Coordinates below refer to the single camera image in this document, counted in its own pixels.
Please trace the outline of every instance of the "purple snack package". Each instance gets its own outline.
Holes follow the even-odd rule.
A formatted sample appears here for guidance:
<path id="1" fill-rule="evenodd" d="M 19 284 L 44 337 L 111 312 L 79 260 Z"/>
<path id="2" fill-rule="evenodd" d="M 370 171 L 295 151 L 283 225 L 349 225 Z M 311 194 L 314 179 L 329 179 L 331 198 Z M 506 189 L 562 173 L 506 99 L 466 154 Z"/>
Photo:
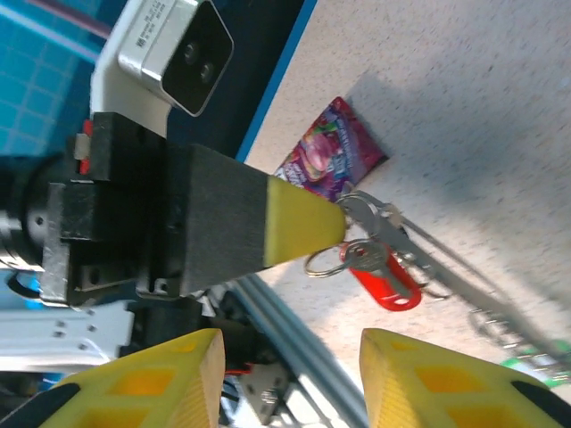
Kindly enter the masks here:
<path id="1" fill-rule="evenodd" d="M 275 175 L 335 202 L 345 183 L 357 185 L 387 159 L 349 104 L 338 96 L 313 122 Z"/>

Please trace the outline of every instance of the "white plastic part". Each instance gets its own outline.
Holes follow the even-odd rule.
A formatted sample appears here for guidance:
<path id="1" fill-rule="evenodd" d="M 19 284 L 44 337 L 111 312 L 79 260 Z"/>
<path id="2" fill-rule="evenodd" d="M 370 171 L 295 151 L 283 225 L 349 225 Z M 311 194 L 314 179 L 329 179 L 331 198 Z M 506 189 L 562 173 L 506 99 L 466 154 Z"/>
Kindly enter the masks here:
<path id="1" fill-rule="evenodd" d="M 115 359 L 131 337 L 126 306 L 0 311 L 0 370 L 74 373 Z"/>
<path id="2" fill-rule="evenodd" d="M 166 136 L 170 105 L 123 72 L 117 61 L 123 38 L 142 5 L 142 0 L 127 1 L 103 47 L 91 77 L 90 110 L 92 115 L 98 111 L 119 113 Z"/>

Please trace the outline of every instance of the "camera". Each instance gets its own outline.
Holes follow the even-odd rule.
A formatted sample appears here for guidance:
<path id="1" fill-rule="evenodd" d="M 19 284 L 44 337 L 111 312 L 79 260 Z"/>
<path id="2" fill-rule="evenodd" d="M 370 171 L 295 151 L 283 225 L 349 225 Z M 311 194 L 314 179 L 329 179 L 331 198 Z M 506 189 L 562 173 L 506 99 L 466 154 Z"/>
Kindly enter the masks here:
<path id="1" fill-rule="evenodd" d="M 210 0 L 144 0 L 118 62 L 151 92 L 191 116 L 204 110 L 234 42 Z"/>

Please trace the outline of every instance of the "speckled countertop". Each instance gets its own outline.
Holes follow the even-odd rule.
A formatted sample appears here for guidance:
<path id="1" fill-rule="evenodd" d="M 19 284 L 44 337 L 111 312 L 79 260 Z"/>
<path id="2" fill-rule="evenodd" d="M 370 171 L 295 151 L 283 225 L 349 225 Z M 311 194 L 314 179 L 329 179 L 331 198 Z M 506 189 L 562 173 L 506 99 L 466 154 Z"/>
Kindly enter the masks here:
<path id="1" fill-rule="evenodd" d="M 569 22 L 567 0 L 319 0 L 248 163 L 273 172 L 346 96 L 392 156 L 361 188 L 571 341 Z M 295 262 L 262 277 L 354 373 L 366 326 L 506 357 L 456 299 L 389 313 L 350 274 L 310 280 Z"/>

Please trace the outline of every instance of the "red key tag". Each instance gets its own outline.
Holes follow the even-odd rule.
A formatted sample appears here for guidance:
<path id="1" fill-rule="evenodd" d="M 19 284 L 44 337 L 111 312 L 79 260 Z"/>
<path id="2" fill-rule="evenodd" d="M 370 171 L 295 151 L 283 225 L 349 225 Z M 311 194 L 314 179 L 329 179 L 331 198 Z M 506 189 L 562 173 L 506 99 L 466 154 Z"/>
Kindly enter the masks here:
<path id="1" fill-rule="evenodd" d="M 352 253 L 355 262 L 349 270 L 380 306 L 392 312 L 418 306 L 422 300 L 420 286 L 393 256 L 388 245 L 360 244 L 359 247 L 348 250 L 349 245 L 346 244 L 341 249 L 341 261 L 345 262 L 347 251 Z"/>

